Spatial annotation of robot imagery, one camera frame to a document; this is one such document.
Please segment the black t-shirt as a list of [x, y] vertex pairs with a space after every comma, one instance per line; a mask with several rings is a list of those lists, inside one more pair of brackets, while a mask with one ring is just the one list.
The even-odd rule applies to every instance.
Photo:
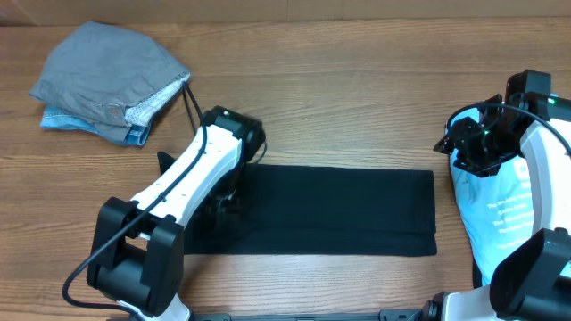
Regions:
[[430, 170], [247, 164], [191, 218], [186, 254], [437, 253]]

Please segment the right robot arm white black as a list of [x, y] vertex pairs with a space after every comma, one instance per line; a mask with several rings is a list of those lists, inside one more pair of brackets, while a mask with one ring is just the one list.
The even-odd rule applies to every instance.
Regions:
[[434, 150], [449, 158], [475, 286], [437, 294], [421, 318], [569, 319], [570, 102], [550, 74], [525, 70], [455, 111]]

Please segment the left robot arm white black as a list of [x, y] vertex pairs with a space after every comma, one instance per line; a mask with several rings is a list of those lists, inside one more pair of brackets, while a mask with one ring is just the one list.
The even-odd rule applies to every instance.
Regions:
[[132, 320], [188, 320], [179, 298], [185, 231], [216, 188], [229, 185], [265, 141], [259, 120], [216, 106], [190, 145], [129, 201], [99, 210], [87, 283]]

